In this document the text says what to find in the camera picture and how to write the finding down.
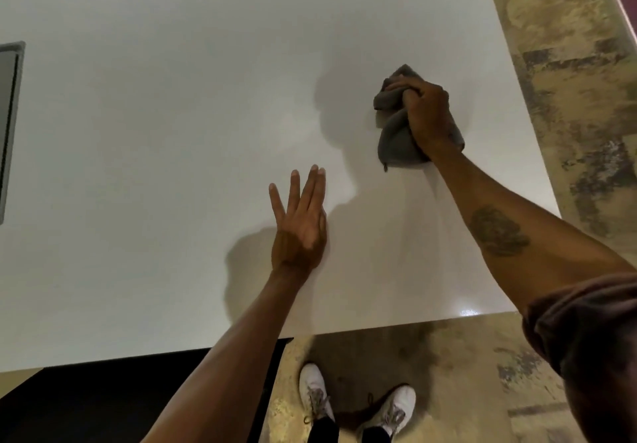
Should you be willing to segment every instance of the black pants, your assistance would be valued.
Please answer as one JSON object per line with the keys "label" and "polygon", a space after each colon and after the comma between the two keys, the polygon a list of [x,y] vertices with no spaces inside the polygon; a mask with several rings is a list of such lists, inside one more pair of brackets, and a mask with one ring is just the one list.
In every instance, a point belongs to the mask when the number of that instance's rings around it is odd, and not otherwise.
{"label": "black pants", "polygon": [[[390,443],[387,432],[378,426],[372,426],[362,432],[362,443]],[[314,422],[308,443],[338,443],[338,426],[329,416]]]}

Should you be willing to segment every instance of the folded rag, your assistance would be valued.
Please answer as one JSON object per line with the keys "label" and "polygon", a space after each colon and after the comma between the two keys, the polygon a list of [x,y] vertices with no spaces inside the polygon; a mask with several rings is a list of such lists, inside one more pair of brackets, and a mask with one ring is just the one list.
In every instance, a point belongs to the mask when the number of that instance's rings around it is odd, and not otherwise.
{"label": "folded rag", "polygon": [[[405,77],[422,79],[407,64],[398,68],[391,77],[396,77],[400,74]],[[408,88],[384,91],[391,84],[391,77],[383,81],[380,93],[374,98],[375,110],[398,109],[387,120],[387,124],[380,133],[380,140],[378,141],[378,159],[385,166],[385,171],[387,171],[388,166],[418,166],[429,161],[429,157],[418,147],[416,140],[411,134],[407,109],[402,104],[402,93]],[[453,118],[449,138],[461,150],[464,149],[464,139]]]}

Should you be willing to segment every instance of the white sneaker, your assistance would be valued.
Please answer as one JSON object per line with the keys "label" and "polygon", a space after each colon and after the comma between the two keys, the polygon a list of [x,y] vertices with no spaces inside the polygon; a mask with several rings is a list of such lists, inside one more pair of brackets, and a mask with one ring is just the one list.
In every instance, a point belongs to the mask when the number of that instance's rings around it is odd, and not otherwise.
{"label": "white sneaker", "polygon": [[319,367],[313,363],[307,363],[301,369],[299,375],[299,394],[305,412],[312,417],[312,421],[329,416],[334,420],[334,412],[327,397],[325,381]]}
{"label": "white sneaker", "polygon": [[415,406],[416,391],[407,385],[397,388],[389,395],[378,413],[356,430],[356,436],[360,440],[363,430],[379,426],[393,439],[409,423]]}

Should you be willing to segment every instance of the tattoo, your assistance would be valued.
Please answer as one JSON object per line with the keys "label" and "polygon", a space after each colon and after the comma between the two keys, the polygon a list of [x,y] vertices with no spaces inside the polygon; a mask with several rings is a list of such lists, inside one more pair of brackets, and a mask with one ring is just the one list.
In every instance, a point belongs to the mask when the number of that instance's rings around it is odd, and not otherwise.
{"label": "tattoo", "polygon": [[519,255],[531,243],[529,237],[520,231],[520,225],[493,205],[474,212],[469,230],[487,252],[496,257]]}

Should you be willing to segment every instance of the person's right arm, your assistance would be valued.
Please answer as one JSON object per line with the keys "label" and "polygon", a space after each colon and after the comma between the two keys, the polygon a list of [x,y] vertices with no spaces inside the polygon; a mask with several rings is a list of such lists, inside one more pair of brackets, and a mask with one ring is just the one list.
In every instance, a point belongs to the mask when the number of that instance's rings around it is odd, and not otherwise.
{"label": "person's right arm", "polygon": [[420,148],[440,171],[491,274],[522,314],[528,305],[578,282],[636,269],[607,246],[508,190],[449,140],[449,95],[414,78],[403,100]]}

